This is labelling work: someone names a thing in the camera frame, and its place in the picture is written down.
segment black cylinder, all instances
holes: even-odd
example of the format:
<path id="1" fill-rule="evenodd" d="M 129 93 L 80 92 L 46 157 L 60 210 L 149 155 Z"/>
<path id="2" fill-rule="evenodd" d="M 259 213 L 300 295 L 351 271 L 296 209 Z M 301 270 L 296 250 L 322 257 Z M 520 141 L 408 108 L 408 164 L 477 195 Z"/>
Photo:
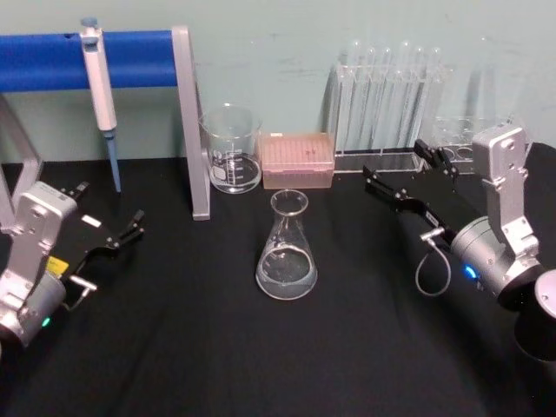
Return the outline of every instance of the black cylinder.
<path id="1" fill-rule="evenodd" d="M 556 361 L 556 285 L 553 271 L 536 282 L 515 323 L 515 339 L 528 354 L 541 361 Z"/>

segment black tablecloth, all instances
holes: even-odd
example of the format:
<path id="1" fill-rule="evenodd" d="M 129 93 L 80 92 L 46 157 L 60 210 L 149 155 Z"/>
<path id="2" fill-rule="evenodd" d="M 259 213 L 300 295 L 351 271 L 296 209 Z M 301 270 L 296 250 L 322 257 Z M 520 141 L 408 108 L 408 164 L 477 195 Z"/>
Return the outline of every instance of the black tablecloth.
<path id="1" fill-rule="evenodd" d="M 121 162 L 119 199 L 107 162 L 46 165 L 53 186 L 90 181 L 82 207 L 108 224 L 144 209 L 146 234 L 116 261 L 84 269 L 99 291 L 72 314 L 58 311 L 24 354 L 4 356 L 2 415 L 556 415 L 555 367 L 515 346 L 514 315 L 457 262 L 445 295 L 420 295 L 417 233 L 427 227 L 367 195 L 361 176 L 307 191 L 319 280 L 283 302 L 254 278 L 272 191 L 213 190 L 212 219 L 193 222 L 183 164 Z M 540 259 L 555 268 L 556 150 L 535 145 L 527 165 L 527 215 Z M 459 187 L 484 209 L 476 178 Z M 433 289 L 444 275 L 431 265 Z"/>

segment light blue wall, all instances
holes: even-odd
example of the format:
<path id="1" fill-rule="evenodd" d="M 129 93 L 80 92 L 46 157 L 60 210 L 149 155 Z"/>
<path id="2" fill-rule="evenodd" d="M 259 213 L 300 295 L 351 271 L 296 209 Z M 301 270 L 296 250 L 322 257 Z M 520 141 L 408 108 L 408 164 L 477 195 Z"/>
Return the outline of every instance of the light blue wall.
<path id="1" fill-rule="evenodd" d="M 441 112 L 457 116 L 454 103 L 469 71 L 489 62 L 499 115 L 517 109 L 535 140 L 556 144 L 549 136 L 556 119 L 555 9 L 546 0 L 19 0 L 3 5 L 0 33 L 78 31 L 84 16 L 97 16 L 106 30 L 187 24 L 203 108 L 248 105 L 268 131 L 318 129 L 330 66 L 349 39 L 394 47 L 409 39 L 440 46 L 445 63 L 459 71 Z M 8 98 L 46 160 L 105 157 L 87 92 Z M 115 93 L 121 158 L 179 155 L 176 100 L 173 89 Z M 9 147 L 0 152 L 15 160 Z"/>

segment glass flask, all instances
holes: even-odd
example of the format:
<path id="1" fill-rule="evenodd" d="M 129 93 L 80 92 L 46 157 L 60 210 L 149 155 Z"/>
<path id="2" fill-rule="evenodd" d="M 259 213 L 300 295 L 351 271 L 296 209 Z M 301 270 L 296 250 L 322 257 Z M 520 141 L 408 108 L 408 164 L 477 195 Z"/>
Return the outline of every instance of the glass flask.
<path id="1" fill-rule="evenodd" d="M 275 224 L 262 251 L 255 277 L 267 295 L 295 300 L 315 285 L 317 271 L 301 223 L 308 198 L 301 191 L 282 189 L 270 199 Z"/>
<path id="2" fill-rule="evenodd" d="M 208 143 L 212 185 L 229 194 L 255 188 L 261 181 L 255 152 L 261 119 L 249 109 L 225 103 L 203 115 L 199 123 Z"/>

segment test tube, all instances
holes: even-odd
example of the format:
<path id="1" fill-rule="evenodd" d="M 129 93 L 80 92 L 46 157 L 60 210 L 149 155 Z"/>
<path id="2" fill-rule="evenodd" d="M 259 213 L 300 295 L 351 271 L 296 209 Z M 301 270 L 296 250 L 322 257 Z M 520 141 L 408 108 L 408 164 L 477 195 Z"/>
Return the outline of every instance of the test tube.
<path id="1" fill-rule="evenodd" d="M 328 107 L 327 133 L 330 137 L 336 138 L 338 129 L 338 116 L 340 112 L 340 93 L 341 93 L 341 68 L 338 64 L 335 69 L 335 78 L 330 89 L 330 105 Z"/>
<path id="2" fill-rule="evenodd" d="M 387 76 L 387 86 L 391 90 L 387 111 L 381 113 L 379 123 L 383 126 L 377 139 L 381 141 L 381 148 L 395 148 L 400 135 L 401 114 L 407 96 L 407 62 L 410 55 L 410 45 L 404 41 L 400 45 L 394 71 Z"/>
<path id="3" fill-rule="evenodd" d="M 355 74 L 354 99 L 352 101 L 349 126 L 347 131 L 346 150 L 364 149 L 361 143 L 361 128 L 365 118 L 367 95 L 370 82 L 369 71 L 374 65 L 376 53 L 374 48 L 368 48 L 364 59 Z"/>
<path id="4" fill-rule="evenodd" d="M 340 109 L 338 114 L 338 127 L 336 130 L 336 150 L 344 152 L 346 150 L 346 141 L 348 139 L 349 114 L 351 111 L 355 67 L 359 62 L 361 55 L 361 41 L 353 40 L 347 49 L 341 54 L 340 65 L 341 70 L 340 82 Z"/>
<path id="5" fill-rule="evenodd" d="M 409 130 L 415 116 L 415 104 L 421 90 L 421 81 L 423 81 L 427 70 L 426 59 L 423 48 L 415 48 L 410 59 L 407 98 L 402 112 L 398 148 L 407 147 L 410 141 Z"/>
<path id="6" fill-rule="evenodd" d="M 434 74 L 428 89 L 427 102 L 424 106 L 423 117 L 420 121 L 419 136 L 427 140 L 431 139 L 433 134 L 433 124 L 442 98 L 442 91 L 446 81 L 446 74 L 443 69 L 438 68 Z"/>
<path id="7" fill-rule="evenodd" d="M 383 112 L 387 112 L 387 103 L 390 100 L 390 93 L 392 92 L 387 87 L 387 73 L 390 70 L 390 65 L 392 62 L 392 50 L 390 48 L 385 48 L 382 51 L 381 59 L 379 61 L 381 65 L 375 68 L 373 74 L 374 80 L 371 84 L 371 89 L 369 90 L 369 98 L 367 100 L 367 106 L 372 103 L 370 111 L 367 112 L 370 121 L 370 132 L 369 136 L 365 136 L 369 140 L 368 148 L 377 149 L 380 147 L 381 143 L 377 140 L 377 135 L 379 133 L 379 122 L 384 120 L 387 115 L 382 115 Z"/>
<path id="8" fill-rule="evenodd" d="M 425 81 L 423 82 L 422 86 L 421 86 L 421 93 L 419 95 L 419 100 L 417 102 L 417 108 L 415 111 L 415 118 L 411 127 L 411 134 L 410 134 L 410 140 L 409 140 L 409 146 L 413 147 L 415 144 L 415 141 L 419 138 L 420 135 L 420 131 L 421 131 L 421 124 L 423 123 L 423 117 L 425 116 L 425 110 L 427 108 L 427 102 L 429 101 L 429 96 L 430 96 L 430 92 L 431 92 L 431 85 L 433 83 L 433 81 L 435 81 L 436 84 L 438 84 L 438 82 L 441 82 L 441 76 L 442 74 L 440 73 L 440 56 L 441 56 L 441 50 L 440 48 L 433 48 L 433 50 L 431 50 L 431 53 L 429 54 L 428 60 L 427 60 L 427 69 L 426 69 L 426 75 L 425 75 Z M 438 90 L 438 85 L 434 86 L 434 94 L 438 95 L 439 92 Z"/>

